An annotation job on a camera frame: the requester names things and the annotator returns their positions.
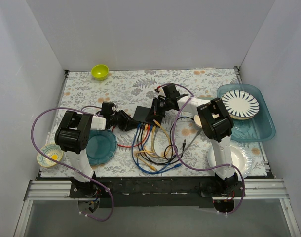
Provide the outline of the black network switch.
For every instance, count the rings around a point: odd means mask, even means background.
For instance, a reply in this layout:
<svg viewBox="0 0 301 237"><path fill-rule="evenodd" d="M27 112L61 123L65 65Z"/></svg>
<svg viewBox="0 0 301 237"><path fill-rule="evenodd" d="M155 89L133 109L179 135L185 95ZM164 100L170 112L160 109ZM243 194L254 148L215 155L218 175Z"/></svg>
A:
<svg viewBox="0 0 301 237"><path fill-rule="evenodd" d="M154 125L155 123L153 122L153 120L146 120L147 115L150 112L150 108L147 107L143 107L143 106L137 106L135 113L133 115L133 119L137 122L140 123L146 123L146 124L152 124Z"/></svg>

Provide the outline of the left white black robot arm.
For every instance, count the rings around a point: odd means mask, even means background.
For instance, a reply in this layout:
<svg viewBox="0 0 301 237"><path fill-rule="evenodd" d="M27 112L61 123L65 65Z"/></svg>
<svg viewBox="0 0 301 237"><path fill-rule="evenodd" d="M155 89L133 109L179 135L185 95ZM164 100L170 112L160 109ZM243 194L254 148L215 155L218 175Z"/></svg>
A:
<svg viewBox="0 0 301 237"><path fill-rule="evenodd" d="M88 198L98 192L97 183L91 181L95 178L95 172L86 153L90 132L106 131L112 126L129 131L138 124L125 111L117 111L113 102L103 102L97 115L79 114L70 110L65 112L55 133L55 143L66 153L72 168L75 169L71 182L78 191Z"/></svg>

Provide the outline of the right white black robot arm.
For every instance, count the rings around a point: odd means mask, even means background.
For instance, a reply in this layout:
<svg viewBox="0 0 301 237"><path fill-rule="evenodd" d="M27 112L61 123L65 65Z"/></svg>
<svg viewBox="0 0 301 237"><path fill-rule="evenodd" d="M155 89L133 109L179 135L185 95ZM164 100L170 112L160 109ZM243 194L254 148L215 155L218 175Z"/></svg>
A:
<svg viewBox="0 0 301 237"><path fill-rule="evenodd" d="M164 95L153 98L146 121L165 117L168 110L185 111L198 115L204 134L210 139L215 157L216 191L229 195L238 184L238 175L232 166L230 140L233 120L220 98L201 100L194 95L180 94L173 83L163 86Z"/></svg>

